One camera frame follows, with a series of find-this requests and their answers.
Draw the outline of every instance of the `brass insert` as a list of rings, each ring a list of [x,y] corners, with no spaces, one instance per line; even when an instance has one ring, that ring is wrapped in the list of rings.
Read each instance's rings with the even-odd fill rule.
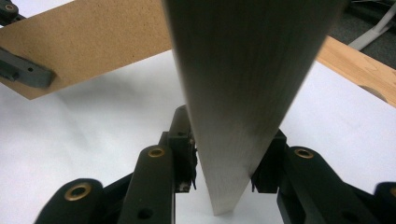
[[[154,148],[148,152],[148,155],[152,158],[161,157],[164,154],[165,154],[165,151],[160,147]]]
[[[304,159],[312,159],[314,158],[314,154],[306,149],[298,148],[294,150],[294,153]]]
[[[6,10],[8,10],[8,11],[14,10],[14,6],[6,5]]]
[[[89,183],[79,183],[70,188],[64,195],[64,198],[71,202],[77,201],[87,196],[91,192],[91,189],[92,187]]]
[[[390,193],[396,198],[396,187],[391,188]]]

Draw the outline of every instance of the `cardboard sheet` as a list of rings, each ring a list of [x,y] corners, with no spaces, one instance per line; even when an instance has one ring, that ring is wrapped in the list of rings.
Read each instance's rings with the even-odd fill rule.
[[[34,99],[171,45],[160,0],[77,0],[0,29],[0,47],[55,72],[45,90],[0,78]]]

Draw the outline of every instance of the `black plastic bracket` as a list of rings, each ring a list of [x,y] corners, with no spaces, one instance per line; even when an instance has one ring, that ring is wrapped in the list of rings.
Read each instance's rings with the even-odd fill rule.
[[[289,147],[279,131],[251,177],[259,193],[277,193],[284,223],[396,223],[396,183],[371,195],[349,186],[314,150]]]
[[[133,174],[104,189],[92,179],[62,186],[43,208],[36,224],[174,224],[175,193],[190,191],[196,165],[187,109],[181,106],[159,145],[141,151]]]
[[[25,18],[19,14],[18,7],[10,0],[0,0],[0,25],[7,26]]]
[[[35,88],[47,88],[54,74],[49,69],[0,48],[0,77]]]

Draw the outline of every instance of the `wooden board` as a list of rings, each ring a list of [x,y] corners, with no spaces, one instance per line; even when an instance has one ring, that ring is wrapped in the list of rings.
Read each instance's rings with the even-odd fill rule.
[[[396,70],[331,38],[326,39],[318,61],[357,85],[378,91],[396,107]]]
[[[0,29],[0,47],[56,73],[45,90],[0,78],[34,99],[171,45],[160,0],[77,0]]]
[[[345,1],[164,3],[218,215],[239,201]]]

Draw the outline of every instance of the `screw hole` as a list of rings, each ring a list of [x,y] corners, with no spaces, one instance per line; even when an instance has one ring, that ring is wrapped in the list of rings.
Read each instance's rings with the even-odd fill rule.
[[[165,154],[165,151],[162,148],[154,148],[148,152],[150,157],[161,157]]]
[[[90,194],[91,189],[92,187],[89,183],[79,183],[70,188],[64,195],[64,198],[70,202],[77,201]]]
[[[83,187],[79,187],[79,188],[73,189],[71,195],[73,197],[77,197],[77,196],[83,194],[84,192],[85,192],[85,189]]]
[[[6,5],[6,10],[12,11],[12,10],[14,10],[14,6],[12,6],[12,5]]]
[[[152,215],[154,215],[154,212],[151,209],[143,208],[140,209],[139,213],[137,214],[137,217],[139,219],[149,219],[152,217]]]
[[[352,222],[352,223],[359,223],[359,218],[355,214],[350,213],[350,212],[344,211],[343,218],[348,220],[349,222]]]
[[[302,148],[298,148],[294,150],[294,153],[304,159],[312,159],[314,157],[314,154],[312,154],[312,152],[302,149]]]

